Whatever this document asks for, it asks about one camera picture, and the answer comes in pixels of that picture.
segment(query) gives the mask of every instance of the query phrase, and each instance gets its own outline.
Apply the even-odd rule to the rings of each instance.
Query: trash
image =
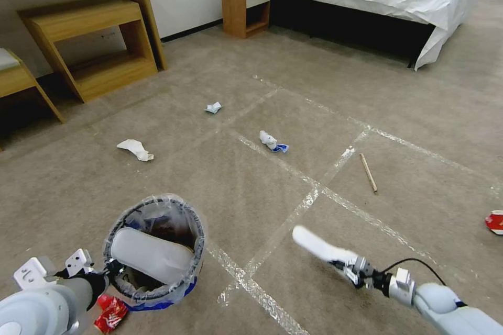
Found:
[[[503,210],[498,209],[486,217],[486,225],[491,232],[503,236]]]
[[[368,180],[370,181],[370,184],[372,185],[372,189],[374,190],[374,194],[376,194],[377,193],[377,185],[376,185],[376,182],[374,182],[374,178],[372,177],[372,173],[370,172],[370,169],[368,168],[367,159],[365,158],[363,153],[360,153],[360,157],[362,158],[362,164],[363,164],[363,167],[365,168],[365,171],[367,172]]]
[[[260,131],[259,138],[262,144],[267,145],[267,147],[273,152],[281,151],[283,153],[286,153],[290,149],[290,146],[286,144],[277,144],[278,140],[276,140],[274,137],[272,137],[265,131]]]
[[[138,140],[127,139],[117,144],[118,148],[126,149],[134,154],[140,161],[150,161],[154,159],[154,155],[143,148],[143,144]]]
[[[102,294],[98,297],[98,305],[102,312],[97,320],[94,321],[94,326],[103,334],[112,332],[120,321],[129,312],[127,306],[117,297]]]
[[[221,108],[222,105],[220,104],[220,102],[215,102],[213,105],[207,105],[205,111],[216,114]]]

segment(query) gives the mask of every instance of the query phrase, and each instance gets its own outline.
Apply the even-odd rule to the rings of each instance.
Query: wooden stick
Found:
[[[374,178],[372,177],[372,173],[370,172],[370,169],[368,168],[367,160],[365,159],[365,156],[363,155],[363,153],[360,153],[360,157],[362,158],[363,167],[365,168],[365,171],[367,172],[368,180],[372,184],[372,189],[374,190],[374,194],[375,194],[377,192],[376,182],[374,182]]]

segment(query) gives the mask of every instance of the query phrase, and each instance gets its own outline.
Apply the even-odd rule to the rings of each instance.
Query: red snack wrapper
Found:
[[[97,320],[94,321],[95,327],[103,334],[112,332],[120,321],[128,313],[124,303],[117,297],[102,294],[98,297],[98,305],[103,310]]]
[[[486,217],[486,225],[493,232],[503,236],[503,210],[494,210]]]

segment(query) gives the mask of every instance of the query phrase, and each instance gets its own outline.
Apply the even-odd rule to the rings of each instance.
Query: white tissue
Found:
[[[276,142],[278,140],[276,140],[274,137],[272,137],[270,134],[268,134],[267,132],[265,131],[260,131],[260,134],[259,134],[259,138],[260,138],[260,141],[262,142],[262,144],[265,144],[267,145],[267,147],[270,149],[270,150],[273,150],[276,148]]]
[[[117,147],[130,151],[140,161],[147,162],[154,159],[154,155],[146,151],[145,148],[143,148],[143,144],[140,143],[138,140],[127,139],[117,144]]]
[[[213,105],[207,105],[206,106],[206,111],[208,111],[209,113],[214,113],[216,114],[218,110],[220,110],[222,108],[222,105],[220,104],[220,102],[215,102]]]

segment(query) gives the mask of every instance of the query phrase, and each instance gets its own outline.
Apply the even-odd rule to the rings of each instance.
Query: black bed frame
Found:
[[[314,0],[271,0],[270,9],[272,25],[405,57],[409,68],[435,28]]]

